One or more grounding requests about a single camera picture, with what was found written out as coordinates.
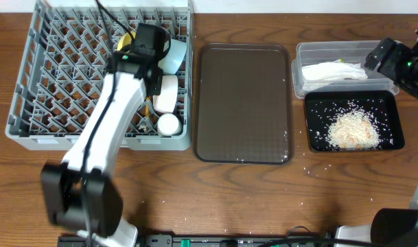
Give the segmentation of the light blue bowl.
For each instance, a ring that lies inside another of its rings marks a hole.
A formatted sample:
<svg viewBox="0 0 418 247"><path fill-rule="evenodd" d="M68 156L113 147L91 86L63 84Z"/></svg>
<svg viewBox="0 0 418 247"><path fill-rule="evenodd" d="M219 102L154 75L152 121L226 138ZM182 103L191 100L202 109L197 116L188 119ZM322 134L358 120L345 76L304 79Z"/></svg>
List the light blue bowl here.
<svg viewBox="0 0 418 247"><path fill-rule="evenodd" d="M164 75L174 75L180 68L187 52L187 43L172 39L166 43L164 50L169 49L166 57L159 61L159 67Z"/></svg>

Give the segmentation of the yellow round plate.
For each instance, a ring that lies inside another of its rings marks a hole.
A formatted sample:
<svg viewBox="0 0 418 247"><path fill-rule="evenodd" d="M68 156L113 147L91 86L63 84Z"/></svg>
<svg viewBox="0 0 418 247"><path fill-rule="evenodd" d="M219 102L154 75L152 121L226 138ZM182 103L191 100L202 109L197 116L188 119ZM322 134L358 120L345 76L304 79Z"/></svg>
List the yellow round plate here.
<svg viewBox="0 0 418 247"><path fill-rule="evenodd" d="M131 31L130 33L124 34L117 44L117 51L120 51L126 45L130 45L132 43L132 39L136 36L136 32Z"/></svg>

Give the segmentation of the white cup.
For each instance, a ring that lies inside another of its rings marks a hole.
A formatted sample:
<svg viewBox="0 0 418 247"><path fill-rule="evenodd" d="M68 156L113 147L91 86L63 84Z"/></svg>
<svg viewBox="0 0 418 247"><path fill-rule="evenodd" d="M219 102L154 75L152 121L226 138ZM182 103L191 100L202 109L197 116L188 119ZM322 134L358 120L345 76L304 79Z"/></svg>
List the white cup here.
<svg viewBox="0 0 418 247"><path fill-rule="evenodd" d="M162 137L171 137L182 132L183 126L177 116L166 113L159 117L157 121L157 132Z"/></svg>

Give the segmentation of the white paper napkin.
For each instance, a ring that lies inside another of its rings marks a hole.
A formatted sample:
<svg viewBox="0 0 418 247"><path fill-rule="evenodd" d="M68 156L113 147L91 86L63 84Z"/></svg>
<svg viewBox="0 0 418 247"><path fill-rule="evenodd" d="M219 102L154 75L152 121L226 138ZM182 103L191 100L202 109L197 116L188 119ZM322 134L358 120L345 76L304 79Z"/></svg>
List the white paper napkin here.
<svg viewBox="0 0 418 247"><path fill-rule="evenodd" d="M366 80L368 75L361 64L346 62L322 62L301 68L305 80Z"/></svg>

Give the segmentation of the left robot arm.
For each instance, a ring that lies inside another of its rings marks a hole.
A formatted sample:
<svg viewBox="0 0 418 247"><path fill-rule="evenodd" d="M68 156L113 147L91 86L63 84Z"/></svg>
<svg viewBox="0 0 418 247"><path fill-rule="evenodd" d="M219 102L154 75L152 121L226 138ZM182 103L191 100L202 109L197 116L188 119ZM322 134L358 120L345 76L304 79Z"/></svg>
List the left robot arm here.
<svg viewBox="0 0 418 247"><path fill-rule="evenodd" d="M46 164L40 180L49 221L86 236L86 246L134 246L138 230L122 217L112 182L117 155L132 118L149 95L159 95L157 55L116 51L106 65L100 98L60 165Z"/></svg>

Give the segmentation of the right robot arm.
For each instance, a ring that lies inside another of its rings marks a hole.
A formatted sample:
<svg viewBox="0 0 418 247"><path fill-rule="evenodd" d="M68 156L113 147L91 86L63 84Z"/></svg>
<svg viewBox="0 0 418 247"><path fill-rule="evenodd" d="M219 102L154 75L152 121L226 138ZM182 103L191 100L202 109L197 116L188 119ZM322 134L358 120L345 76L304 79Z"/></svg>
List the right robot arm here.
<svg viewBox="0 0 418 247"><path fill-rule="evenodd" d="M365 67L376 70L394 85L418 99L417 41L408 47L383 38L366 57ZM371 224L339 226L327 246L418 246L418 184L408 208L380 209Z"/></svg>

